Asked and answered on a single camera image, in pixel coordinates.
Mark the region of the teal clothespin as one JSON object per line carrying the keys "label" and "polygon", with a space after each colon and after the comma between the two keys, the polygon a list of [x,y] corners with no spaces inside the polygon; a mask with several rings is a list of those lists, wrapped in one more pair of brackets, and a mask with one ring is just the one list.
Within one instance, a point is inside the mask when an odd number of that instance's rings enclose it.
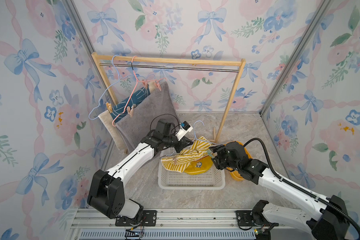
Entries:
{"label": "teal clothespin", "polygon": [[211,151],[211,150],[207,150],[207,154],[208,154],[211,158],[213,158],[213,157],[214,157],[214,155],[213,155],[213,153],[212,153],[212,151]]}

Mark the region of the yellow white striped towel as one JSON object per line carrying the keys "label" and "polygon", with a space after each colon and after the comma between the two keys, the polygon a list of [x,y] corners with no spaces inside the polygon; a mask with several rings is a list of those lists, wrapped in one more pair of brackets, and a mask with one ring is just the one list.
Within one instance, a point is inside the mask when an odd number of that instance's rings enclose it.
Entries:
{"label": "yellow white striped towel", "polygon": [[211,146],[212,144],[206,138],[200,137],[189,149],[161,157],[162,166],[167,171],[188,175],[206,173],[213,166],[212,158],[207,153]]}

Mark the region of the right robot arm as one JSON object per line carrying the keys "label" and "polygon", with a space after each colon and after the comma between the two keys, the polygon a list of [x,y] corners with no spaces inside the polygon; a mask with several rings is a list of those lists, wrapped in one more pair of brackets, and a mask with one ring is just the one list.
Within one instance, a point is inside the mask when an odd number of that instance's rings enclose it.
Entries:
{"label": "right robot arm", "polygon": [[[264,151],[266,162],[250,158],[246,146],[258,141]],[[345,202],[337,197],[326,197],[298,185],[280,175],[273,167],[265,143],[253,138],[245,144],[229,142],[212,146],[208,150],[218,170],[238,172],[256,185],[267,188],[289,200],[297,209],[278,207],[268,201],[259,201],[252,210],[256,225],[266,222],[286,225],[306,233],[316,240],[344,240],[353,226],[360,240],[360,225],[348,214]]]}

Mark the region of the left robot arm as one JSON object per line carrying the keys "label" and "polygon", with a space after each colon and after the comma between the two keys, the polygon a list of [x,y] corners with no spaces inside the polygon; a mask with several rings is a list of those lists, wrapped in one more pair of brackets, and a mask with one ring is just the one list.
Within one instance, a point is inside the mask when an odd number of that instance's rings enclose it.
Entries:
{"label": "left robot arm", "polygon": [[120,218],[132,225],[142,221],[144,207],[125,197],[124,186],[130,178],[148,161],[163,150],[174,148],[179,153],[191,146],[193,141],[186,137],[193,130],[188,122],[175,126],[160,119],[154,130],[142,138],[137,147],[121,162],[107,171],[98,170],[91,182],[87,203],[109,219]]}

